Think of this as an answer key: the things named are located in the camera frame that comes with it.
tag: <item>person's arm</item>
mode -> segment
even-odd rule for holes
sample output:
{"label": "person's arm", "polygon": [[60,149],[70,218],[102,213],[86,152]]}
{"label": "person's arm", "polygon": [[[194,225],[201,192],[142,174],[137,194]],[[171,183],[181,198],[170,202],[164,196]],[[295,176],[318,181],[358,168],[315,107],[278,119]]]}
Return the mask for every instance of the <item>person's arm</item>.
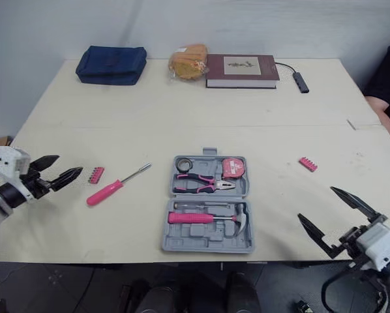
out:
{"label": "person's arm", "polygon": [[385,113],[385,110],[388,109],[389,104],[382,99],[376,97],[365,97],[366,101],[372,107],[374,112],[378,115],[380,122],[386,128],[388,133],[390,134],[390,118]]}

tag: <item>pink pliers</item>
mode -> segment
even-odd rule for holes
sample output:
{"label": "pink pliers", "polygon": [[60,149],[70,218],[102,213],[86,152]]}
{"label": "pink pliers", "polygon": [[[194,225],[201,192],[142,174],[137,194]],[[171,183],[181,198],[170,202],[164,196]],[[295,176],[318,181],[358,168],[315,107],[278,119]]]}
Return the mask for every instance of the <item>pink pliers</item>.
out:
{"label": "pink pliers", "polygon": [[216,189],[233,189],[235,184],[229,181],[217,181],[214,176],[202,176],[199,174],[177,174],[176,179],[192,179],[201,183],[207,183],[207,186],[200,188],[186,189],[183,187],[173,188],[173,192],[177,194],[199,194],[200,192],[206,192],[212,194]]}

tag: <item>table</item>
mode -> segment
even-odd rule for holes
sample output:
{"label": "table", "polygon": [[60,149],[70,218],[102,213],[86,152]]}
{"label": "table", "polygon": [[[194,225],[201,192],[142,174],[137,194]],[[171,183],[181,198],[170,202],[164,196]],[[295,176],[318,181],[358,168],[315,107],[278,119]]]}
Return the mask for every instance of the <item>table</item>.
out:
{"label": "table", "polygon": [[[167,60],[148,60],[133,87],[82,84],[66,61],[14,140],[32,159],[61,158],[42,176],[84,174],[69,187],[14,210],[0,228],[0,261],[134,263],[328,260],[297,219],[303,213],[337,239],[366,223],[330,189],[360,196],[389,217],[390,137],[338,60],[285,59],[307,82],[302,95],[289,70],[277,90],[205,89],[171,82]],[[161,249],[175,155],[218,147],[248,162],[256,249],[249,255]],[[311,173],[297,163],[309,157]],[[151,169],[95,207],[86,198],[146,162]],[[86,180],[105,166],[101,182]]]}

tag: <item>bread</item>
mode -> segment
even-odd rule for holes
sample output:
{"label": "bread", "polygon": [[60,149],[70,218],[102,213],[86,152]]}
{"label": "bread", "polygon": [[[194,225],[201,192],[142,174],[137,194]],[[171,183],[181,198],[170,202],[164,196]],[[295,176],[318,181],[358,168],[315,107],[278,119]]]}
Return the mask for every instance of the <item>bread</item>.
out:
{"label": "bread", "polygon": [[179,48],[169,60],[169,69],[183,80],[196,80],[206,70],[207,47],[192,44]]}

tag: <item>robotic arm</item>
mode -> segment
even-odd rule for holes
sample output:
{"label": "robotic arm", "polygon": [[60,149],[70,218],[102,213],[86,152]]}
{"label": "robotic arm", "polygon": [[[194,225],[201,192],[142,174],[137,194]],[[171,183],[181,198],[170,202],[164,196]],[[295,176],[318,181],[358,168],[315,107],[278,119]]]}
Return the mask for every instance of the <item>robotic arm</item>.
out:
{"label": "robotic arm", "polygon": [[369,221],[368,225],[353,227],[347,231],[339,239],[340,245],[329,246],[323,240],[324,233],[305,216],[298,214],[307,234],[330,258],[334,259],[344,250],[352,258],[351,264],[343,273],[338,277],[330,278],[323,286],[322,302],[328,311],[333,312],[325,301],[325,291],[330,283],[347,273],[367,271],[370,273],[368,281],[378,291],[385,293],[382,284],[390,285],[390,228],[383,224],[387,217],[373,210],[359,197],[339,188],[331,187],[331,190],[352,209],[362,212]]}
{"label": "robotic arm", "polygon": [[[53,181],[43,180],[40,172],[58,158],[58,155],[46,155],[30,163],[30,156],[23,150],[0,147],[0,175],[6,181],[0,186],[0,224],[17,206],[40,199],[50,190],[62,189],[82,172],[82,168],[71,168]],[[4,300],[0,299],[1,312],[6,312],[6,308]]]}

